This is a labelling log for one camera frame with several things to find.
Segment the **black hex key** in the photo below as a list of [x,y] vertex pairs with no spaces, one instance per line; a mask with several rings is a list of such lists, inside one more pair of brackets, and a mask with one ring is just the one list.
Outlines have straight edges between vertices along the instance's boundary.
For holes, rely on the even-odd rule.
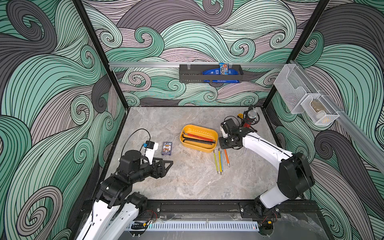
[[197,146],[205,149],[212,149],[213,147],[216,146],[216,143],[206,141],[206,140],[200,140],[200,139],[194,139],[194,138],[183,138],[183,137],[181,137],[180,140],[185,144],[188,144],[191,146]]

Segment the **red hex key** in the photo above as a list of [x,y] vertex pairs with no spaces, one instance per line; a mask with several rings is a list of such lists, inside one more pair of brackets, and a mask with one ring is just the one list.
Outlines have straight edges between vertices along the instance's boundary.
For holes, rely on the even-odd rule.
[[205,138],[205,137],[201,137],[201,136],[197,136],[197,135],[193,135],[193,134],[188,134],[185,131],[183,131],[183,134],[188,136],[188,137],[196,138],[196,139],[203,140],[203,141],[208,141],[208,142],[212,142],[212,143],[216,142],[213,139],[209,139],[209,138]]

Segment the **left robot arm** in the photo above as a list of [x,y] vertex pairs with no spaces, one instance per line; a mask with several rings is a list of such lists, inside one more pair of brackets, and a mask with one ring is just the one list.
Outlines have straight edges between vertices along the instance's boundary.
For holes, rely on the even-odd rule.
[[101,183],[91,213],[77,238],[119,239],[140,214],[147,212],[148,199],[133,192],[133,185],[148,177],[165,177],[173,164],[160,158],[150,162],[140,151],[127,151],[120,158],[116,172]]

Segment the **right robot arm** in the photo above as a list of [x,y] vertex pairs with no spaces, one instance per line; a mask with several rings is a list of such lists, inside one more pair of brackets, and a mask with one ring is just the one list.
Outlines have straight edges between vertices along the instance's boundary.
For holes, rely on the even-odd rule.
[[256,216],[269,216],[275,206],[295,200],[315,185],[309,161],[304,154],[284,150],[248,128],[222,126],[221,132],[221,149],[244,147],[261,156],[278,171],[275,186],[259,195],[251,207]]

